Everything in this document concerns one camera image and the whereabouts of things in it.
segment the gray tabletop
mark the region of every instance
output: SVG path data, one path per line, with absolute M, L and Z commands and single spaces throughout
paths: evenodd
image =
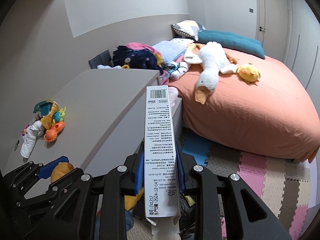
M 159 76 L 156 70 L 88 69 L 52 99 L 66 107 L 65 128 L 55 142 L 37 138 L 29 159 L 20 155 L 23 142 L 12 150 L 3 174 L 27 161 L 48 163 L 65 155 L 75 167 L 85 168 L 127 111 Z

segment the pillow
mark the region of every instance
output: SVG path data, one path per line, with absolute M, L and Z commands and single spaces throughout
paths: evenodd
M 195 41 L 191 40 L 191 39 L 182 39 L 182 38 L 174 38 L 171 41 L 175 41 L 177 43 L 180 43 L 181 45 L 185 46 L 186 48 L 194 43 Z
M 171 62 L 175 61 L 183 55 L 187 48 L 175 41 L 161 41 L 152 46 L 162 54 L 163 65 L 170 66 Z
M 207 44 L 209 41 L 216 41 L 217 43 L 220 43 L 222 47 L 227 49 L 238 50 L 262 59 L 266 59 L 260 41 L 255 41 L 253 39 L 233 33 L 232 35 L 226 35 L 207 30 L 199 32 L 198 43 Z
M 193 38 L 194 40 L 198 40 L 198 32 L 205 30 L 205 28 L 196 21 L 183 21 L 176 24 L 171 25 L 174 32 L 180 35 L 182 38 Z

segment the barcode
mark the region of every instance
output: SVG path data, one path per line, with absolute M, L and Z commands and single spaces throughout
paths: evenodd
M 150 98 L 166 98 L 165 89 L 150 90 Z

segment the pink bedspread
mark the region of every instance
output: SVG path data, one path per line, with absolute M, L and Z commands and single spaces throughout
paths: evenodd
M 261 79 L 247 84 L 238 75 L 220 74 L 214 93 L 201 105 L 195 101 L 194 90 L 202 67 L 192 65 L 178 81 L 169 84 L 183 98 L 183 118 L 188 127 L 242 151 L 311 162 L 320 145 L 320 121 L 298 79 L 273 58 L 263 60 L 225 51 L 240 59 L 238 66 L 253 63 Z

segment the colorful toy pile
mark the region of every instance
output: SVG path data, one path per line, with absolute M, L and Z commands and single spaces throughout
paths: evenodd
M 64 117 L 66 108 L 59 109 L 55 101 L 47 100 L 36 104 L 33 113 L 36 114 L 35 122 L 22 132 L 23 144 L 20 153 L 24 158 L 29 158 L 36 144 L 36 137 L 42 136 L 45 131 L 44 139 L 53 142 L 58 134 L 64 129 Z

